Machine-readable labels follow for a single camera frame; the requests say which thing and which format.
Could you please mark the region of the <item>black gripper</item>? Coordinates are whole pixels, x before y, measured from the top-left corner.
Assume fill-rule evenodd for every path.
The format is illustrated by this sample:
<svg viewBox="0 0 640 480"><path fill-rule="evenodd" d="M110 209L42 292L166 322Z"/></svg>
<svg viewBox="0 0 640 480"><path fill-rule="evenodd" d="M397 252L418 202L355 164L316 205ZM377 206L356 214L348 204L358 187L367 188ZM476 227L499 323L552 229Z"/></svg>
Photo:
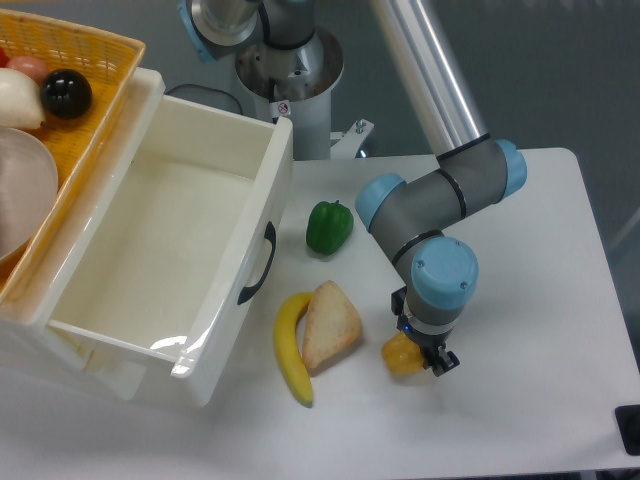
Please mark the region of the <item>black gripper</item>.
<svg viewBox="0 0 640 480"><path fill-rule="evenodd" d="M417 316L411 310L405 310L406 294L406 288L391 294L391 311L398 317L399 330L423 349L423 368L440 377L459 366L458 357L446 349L453 319L444 311L428 311Z"/></svg>

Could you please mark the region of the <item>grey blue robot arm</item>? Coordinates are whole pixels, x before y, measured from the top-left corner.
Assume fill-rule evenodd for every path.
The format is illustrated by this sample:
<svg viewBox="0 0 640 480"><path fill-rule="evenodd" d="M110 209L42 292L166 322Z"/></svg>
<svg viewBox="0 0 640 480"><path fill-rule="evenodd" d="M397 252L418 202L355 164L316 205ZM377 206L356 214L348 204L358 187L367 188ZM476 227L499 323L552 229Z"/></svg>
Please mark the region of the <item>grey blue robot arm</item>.
<svg viewBox="0 0 640 480"><path fill-rule="evenodd" d="M373 11L437 168L414 181L386 174L358 194L356 211L403 280L391 300L410 365L442 375L459 361L446 347L472 297L473 251L445 235L519 190L523 155L485 127L428 1L376 1ZM336 157L330 95L344 69L337 40L310 1L185 1L180 15L204 61L230 55L260 119L289 118L297 157Z"/></svg>

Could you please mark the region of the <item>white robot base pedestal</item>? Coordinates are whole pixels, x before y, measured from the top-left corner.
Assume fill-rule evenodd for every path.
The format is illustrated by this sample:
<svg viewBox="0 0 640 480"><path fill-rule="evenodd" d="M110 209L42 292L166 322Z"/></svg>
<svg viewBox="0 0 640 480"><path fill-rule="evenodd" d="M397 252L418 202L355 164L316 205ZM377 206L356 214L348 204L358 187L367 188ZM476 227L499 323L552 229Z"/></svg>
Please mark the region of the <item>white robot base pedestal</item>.
<svg viewBox="0 0 640 480"><path fill-rule="evenodd" d="M257 43L236 55L236 73L253 97L256 117L292 122L293 158L298 161L366 156L364 144L374 130L372 122L360 118L344 131L332 127L332 92L343 71L341 46L321 27L296 49Z"/></svg>

